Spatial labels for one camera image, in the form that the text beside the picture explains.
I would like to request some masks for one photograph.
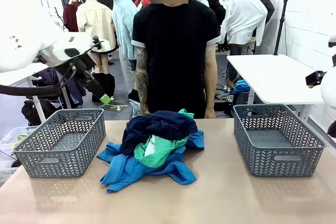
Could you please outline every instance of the gray plastic basket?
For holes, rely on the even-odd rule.
[[[105,136],[103,109],[59,110],[14,152],[31,178],[80,177]]]
[[[236,141],[252,175],[313,175],[325,144],[286,105],[236,105],[234,111]]]

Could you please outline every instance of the brown table top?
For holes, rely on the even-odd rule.
[[[126,121],[106,121],[120,143]],[[30,179],[20,168],[0,188],[0,223],[330,224],[336,220],[336,158],[323,151],[311,178],[256,178],[246,169],[233,119],[197,120],[205,150],[185,154],[197,181],[181,186],[147,176],[114,194],[99,179],[108,164],[94,158],[81,178]]]

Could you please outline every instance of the red garment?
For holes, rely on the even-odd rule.
[[[76,12],[80,3],[67,4],[63,11],[64,25],[69,31],[78,31]]]
[[[134,1],[136,7],[140,4],[140,0]],[[149,5],[151,3],[151,0],[143,0],[142,1],[142,7],[145,7],[146,5]]]

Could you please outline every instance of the green cloth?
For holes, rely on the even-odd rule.
[[[185,109],[179,111],[180,114],[184,114],[186,116],[189,116],[190,118],[194,118],[193,113],[187,113]],[[164,164],[167,157],[169,156],[170,152],[175,150],[176,148],[179,148],[183,146],[189,136],[185,137],[181,140],[166,140],[158,136],[154,136],[155,138],[155,152],[152,154],[149,154],[145,157],[145,151],[147,149],[147,146],[151,141],[152,136],[150,136],[146,143],[138,144],[134,149],[134,157],[137,159],[141,164],[150,167],[150,168],[158,168],[161,165]]]

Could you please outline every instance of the white sleeve trim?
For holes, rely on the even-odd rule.
[[[220,40],[221,40],[221,37],[218,36],[218,37],[216,37],[216,38],[214,38],[214,39],[209,40],[209,41],[206,43],[206,45],[208,46],[208,45],[216,44],[217,42],[220,42]]]
[[[132,40],[131,41],[132,45],[137,46],[137,47],[142,47],[142,48],[146,48],[146,45],[144,43],[138,42],[136,40]]]

